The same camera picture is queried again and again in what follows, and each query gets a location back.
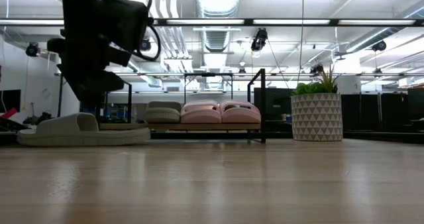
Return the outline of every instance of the potted plant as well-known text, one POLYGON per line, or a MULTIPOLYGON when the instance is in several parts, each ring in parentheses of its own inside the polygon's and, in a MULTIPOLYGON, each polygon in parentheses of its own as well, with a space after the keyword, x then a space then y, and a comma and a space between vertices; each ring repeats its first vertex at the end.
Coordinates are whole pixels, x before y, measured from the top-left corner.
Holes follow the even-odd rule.
POLYGON ((317 70, 319 82, 298 84, 291 97, 292 130, 295 140, 340 141, 343 139, 341 95, 333 69, 317 70))

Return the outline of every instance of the slipper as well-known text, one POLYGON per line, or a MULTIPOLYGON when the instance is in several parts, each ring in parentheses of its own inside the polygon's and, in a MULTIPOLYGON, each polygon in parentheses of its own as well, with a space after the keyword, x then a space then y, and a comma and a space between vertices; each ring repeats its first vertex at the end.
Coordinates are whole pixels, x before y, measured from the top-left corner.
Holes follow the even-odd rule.
POLYGON ((150 130, 99 131, 94 115, 76 113, 41 122, 36 130, 18 132, 18 142, 31 146, 102 146, 134 144, 150 139, 150 130))

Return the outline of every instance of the white planter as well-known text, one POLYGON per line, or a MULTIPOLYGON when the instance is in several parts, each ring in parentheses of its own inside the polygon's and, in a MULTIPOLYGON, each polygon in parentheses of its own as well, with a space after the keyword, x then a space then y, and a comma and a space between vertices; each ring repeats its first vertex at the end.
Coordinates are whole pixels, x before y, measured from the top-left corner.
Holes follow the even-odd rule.
POLYGON ((343 139, 341 95, 316 93, 291 97, 295 140, 340 141, 343 139))

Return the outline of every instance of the red object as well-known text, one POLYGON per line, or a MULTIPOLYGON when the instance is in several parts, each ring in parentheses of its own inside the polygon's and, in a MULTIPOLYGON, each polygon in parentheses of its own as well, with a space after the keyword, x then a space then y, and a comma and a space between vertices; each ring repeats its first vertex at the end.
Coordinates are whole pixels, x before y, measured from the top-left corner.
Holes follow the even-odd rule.
POLYGON ((4 119, 8 119, 8 118, 12 117, 16 113, 18 113, 17 110, 15 108, 12 108, 10 111, 2 114, 2 116, 0 116, 0 117, 1 118, 4 118, 4 119))

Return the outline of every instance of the wooden shelf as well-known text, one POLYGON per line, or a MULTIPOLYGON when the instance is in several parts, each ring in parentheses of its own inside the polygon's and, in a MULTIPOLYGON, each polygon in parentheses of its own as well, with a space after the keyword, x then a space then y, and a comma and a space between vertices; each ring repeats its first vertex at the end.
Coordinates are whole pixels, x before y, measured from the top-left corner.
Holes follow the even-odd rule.
POLYGON ((179 131, 227 131, 260 129, 260 124, 100 124, 102 130, 156 129, 179 131))

